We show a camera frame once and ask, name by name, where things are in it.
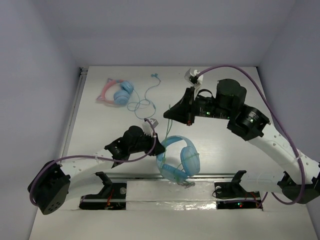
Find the large light blue headphones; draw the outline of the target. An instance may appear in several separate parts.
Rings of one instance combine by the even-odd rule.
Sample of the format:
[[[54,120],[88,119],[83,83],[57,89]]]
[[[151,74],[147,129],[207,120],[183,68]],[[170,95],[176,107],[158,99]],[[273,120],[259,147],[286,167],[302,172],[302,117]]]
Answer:
[[[179,152],[179,156],[174,157],[168,153],[168,147],[184,142],[185,146]],[[195,182],[189,181],[188,177],[197,175],[201,170],[200,155],[191,140],[180,135],[168,136],[161,142],[165,147],[165,152],[156,156],[157,168],[160,175],[168,181],[184,188],[190,188],[195,185]]]

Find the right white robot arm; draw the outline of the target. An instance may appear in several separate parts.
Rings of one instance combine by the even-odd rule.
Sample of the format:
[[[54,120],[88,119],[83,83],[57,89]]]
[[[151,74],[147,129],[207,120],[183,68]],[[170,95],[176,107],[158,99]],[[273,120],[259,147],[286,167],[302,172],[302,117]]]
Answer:
[[[185,90],[182,99],[163,116],[185,125],[196,117],[227,120],[227,129],[259,148],[282,169],[274,173],[250,173],[239,170],[230,182],[218,183],[218,198],[238,198],[247,192],[281,193],[291,202],[307,204],[320,195],[320,164],[299,151],[283,136],[269,118],[255,107],[245,104],[247,90],[236,80],[222,79],[216,95],[204,97],[194,87]]]

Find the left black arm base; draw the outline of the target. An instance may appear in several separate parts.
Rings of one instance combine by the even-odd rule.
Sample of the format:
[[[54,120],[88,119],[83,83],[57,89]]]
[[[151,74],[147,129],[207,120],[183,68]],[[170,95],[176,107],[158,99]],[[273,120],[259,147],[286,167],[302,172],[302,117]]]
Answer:
[[[102,171],[95,175],[102,181],[103,188],[97,194],[88,194],[80,198],[81,210],[126,210],[126,182],[112,182]]]

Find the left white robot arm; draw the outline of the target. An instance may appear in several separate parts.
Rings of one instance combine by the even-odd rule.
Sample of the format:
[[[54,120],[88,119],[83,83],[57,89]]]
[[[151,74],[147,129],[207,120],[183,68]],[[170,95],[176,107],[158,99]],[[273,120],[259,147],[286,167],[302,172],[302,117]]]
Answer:
[[[146,133],[139,126],[130,126],[123,136],[93,155],[71,155],[45,163],[27,188],[30,201],[43,215],[52,214],[64,204],[76,183],[90,175],[101,179],[93,188],[97,196],[108,198],[113,189],[106,170],[130,163],[132,154],[143,153],[144,159],[164,151],[155,130]]]

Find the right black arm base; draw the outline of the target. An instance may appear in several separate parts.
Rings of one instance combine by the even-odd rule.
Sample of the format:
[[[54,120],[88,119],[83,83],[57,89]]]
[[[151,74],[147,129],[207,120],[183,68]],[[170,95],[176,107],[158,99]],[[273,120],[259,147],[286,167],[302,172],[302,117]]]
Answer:
[[[218,200],[218,209],[261,209],[263,210],[263,200],[260,193],[246,191],[241,185],[246,170],[239,170],[229,182],[218,182],[214,184],[212,197]]]

